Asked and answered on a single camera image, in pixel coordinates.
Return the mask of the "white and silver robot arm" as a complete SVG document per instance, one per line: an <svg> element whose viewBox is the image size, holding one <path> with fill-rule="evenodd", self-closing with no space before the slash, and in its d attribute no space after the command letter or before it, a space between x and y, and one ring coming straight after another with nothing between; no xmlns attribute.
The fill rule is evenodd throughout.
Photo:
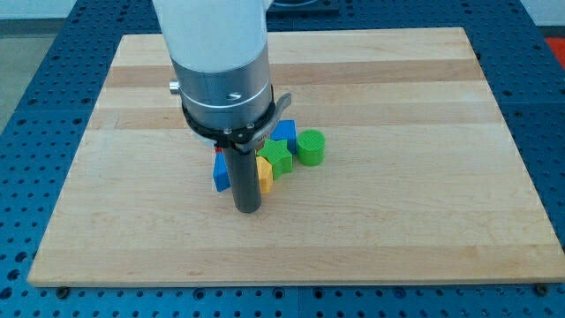
<svg viewBox="0 0 565 318"><path fill-rule="evenodd" d="M270 0L154 0L185 111L209 129L244 128L273 97Z"/></svg>

